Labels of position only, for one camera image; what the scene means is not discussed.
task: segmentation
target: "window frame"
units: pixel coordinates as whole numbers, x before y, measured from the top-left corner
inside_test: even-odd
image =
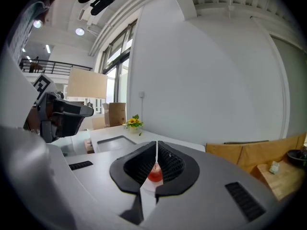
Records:
[[[123,62],[129,59],[130,56],[130,49],[124,50],[126,48],[127,42],[132,38],[129,39],[129,36],[133,30],[133,27],[136,26],[137,20],[133,21],[131,24],[129,24],[113,41],[109,46],[106,48],[106,50],[102,54],[101,58],[101,65],[99,67],[99,73],[107,75],[109,72],[111,72],[114,68],[116,68],[116,76],[115,78],[108,77],[108,79],[115,80],[114,83],[114,102],[118,102],[119,100],[119,79],[123,68]],[[110,62],[110,64],[107,64],[107,60],[110,58],[110,53],[112,51],[113,44],[124,35],[124,40],[121,45],[121,51],[120,55]]]
[[[96,98],[96,107],[95,107],[96,114],[102,114],[102,103],[103,103],[102,99]]]

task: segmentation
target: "cardboard box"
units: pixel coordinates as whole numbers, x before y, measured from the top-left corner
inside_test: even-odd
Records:
[[[104,117],[93,117],[92,118],[93,130],[105,128],[105,118]]]
[[[126,103],[103,103],[106,127],[122,125],[126,122]]]
[[[85,150],[87,154],[95,153],[91,139],[84,140]]]

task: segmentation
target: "black railing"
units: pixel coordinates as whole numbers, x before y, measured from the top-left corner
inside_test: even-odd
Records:
[[[82,70],[90,71],[90,67],[84,67],[75,64],[68,64],[64,62],[57,62],[51,60],[35,60],[35,59],[22,59],[19,64],[23,72],[30,73],[49,73],[49,74],[59,74],[69,76],[71,68],[78,68]]]

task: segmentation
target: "tan cushion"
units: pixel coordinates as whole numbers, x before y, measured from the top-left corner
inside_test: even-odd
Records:
[[[271,161],[279,162],[287,151],[296,149],[298,136],[244,145],[237,163],[244,171],[250,173],[255,166]]]
[[[224,145],[207,143],[206,152],[224,158],[233,164],[237,164],[243,145]]]

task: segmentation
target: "balcony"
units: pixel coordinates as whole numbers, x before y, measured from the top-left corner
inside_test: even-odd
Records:
[[[22,59],[19,64],[30,82],[34,82],[41,73],[45,73],[55,83],[68,84],[71,68],[91,71],[92,68],[50,60]]]

